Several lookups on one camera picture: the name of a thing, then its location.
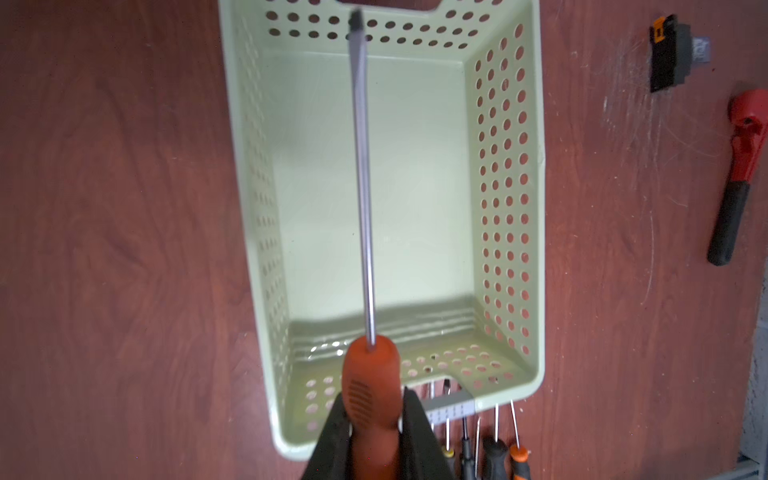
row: screwdriver handle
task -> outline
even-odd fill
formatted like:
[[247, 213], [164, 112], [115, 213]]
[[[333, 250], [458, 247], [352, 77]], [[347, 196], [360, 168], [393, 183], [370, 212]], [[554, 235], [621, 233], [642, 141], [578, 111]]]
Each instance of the screwdriver handle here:
[[445, 457], [445, 461], [448, 463], [448, 470], [451, 471], [451, 475], [456, 472], [456, 452], [453, 449], [446, 450], [442, 448], [442, 456]]
[[528, 465], [528, 449], [517, 445], [509, 447], [509, 456], [512, 458], [512, 479], [531, 480], [531, 466]]
[[475, 479], [475, 459], [469, 439], [462, 438], [462, 480]]
[[508, 450], [504, 441], [494, 441], [491, 437], [485, 437], [482, 440], [482, 448], [485, 451], [482, 480], [507, 480], [504, 460], [506, 460]]

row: screwdriver tip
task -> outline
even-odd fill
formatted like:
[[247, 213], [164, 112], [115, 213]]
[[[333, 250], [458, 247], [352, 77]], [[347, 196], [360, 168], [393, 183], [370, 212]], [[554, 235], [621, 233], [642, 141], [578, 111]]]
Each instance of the screwdriver tip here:
[[362, 10], [356, 9], [349, 17], [349, 30], [360, 31], [362, 30]]

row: screwdriver shaft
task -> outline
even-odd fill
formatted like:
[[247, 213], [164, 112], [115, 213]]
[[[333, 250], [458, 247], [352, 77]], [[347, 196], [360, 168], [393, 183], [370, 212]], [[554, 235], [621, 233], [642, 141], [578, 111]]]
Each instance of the screwdriver shaft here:
[[515, 444], [518, 446], [518, 450], [519, 450], [520, 434], [518, 434], [518, 416], [515, 415], [515, 403], [513, 401], [510, 401], [509, 406], [512, 408], [512, 423], [515, 424]]

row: black object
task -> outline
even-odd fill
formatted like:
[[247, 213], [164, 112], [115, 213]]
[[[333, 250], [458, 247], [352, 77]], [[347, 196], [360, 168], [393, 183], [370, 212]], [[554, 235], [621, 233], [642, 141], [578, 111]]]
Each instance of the black object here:
[[482, 448], [485, 452], [482, 480], [507, 480], [504, 460], [507, 458], [508, 450], [504, 441], [494, 441], [491, 437], [485, 437], [482, 440]]
[[[341, 394], [336, 396], [326, 424], [307, 463], [302, 480], [352, 478], [349, 455], [349, 417]], [[405, 389], [402, 396], [400, 475], [404, 480], [455, 480], [416, 394]]]
[[682, 84], [693, 63], [690, 26], [677, 23], [677, 15], [650, 27], [650, 91]]
[[723, 266], [730, 262], [733, 248], [736, 246], [736, 237], [739, 234], [741, 215], [744, 213], [749, 194], [750, 184], [745, 180], [728, 182], [725, 187], [723, 203], [720, 204], [720, 212], [717, 214], [717, 223], [710, 242], [710, 251], [707, 253], [707, 259], [713, 265]]
[[462, 480], [475, 480], [475, 459], [467, 433], [467, 417], [462, 419]]

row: wooden table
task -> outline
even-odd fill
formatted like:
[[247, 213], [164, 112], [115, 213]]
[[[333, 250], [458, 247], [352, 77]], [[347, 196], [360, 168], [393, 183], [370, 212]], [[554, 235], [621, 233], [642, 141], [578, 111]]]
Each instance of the wooden table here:
[[[713, 61], [651, 96], [647, 27], [669, 13]], [[705, 256], [728, 98], [768, 84], [768, 4], [542, 0], [541, 21], [547, 375], [518, 404], [535, 477], [729, 469], [765, 166], [733, 262]], [[263, 409], [216, 2], [4, 2], [0, 71], [0, 477], [297, 478]]]

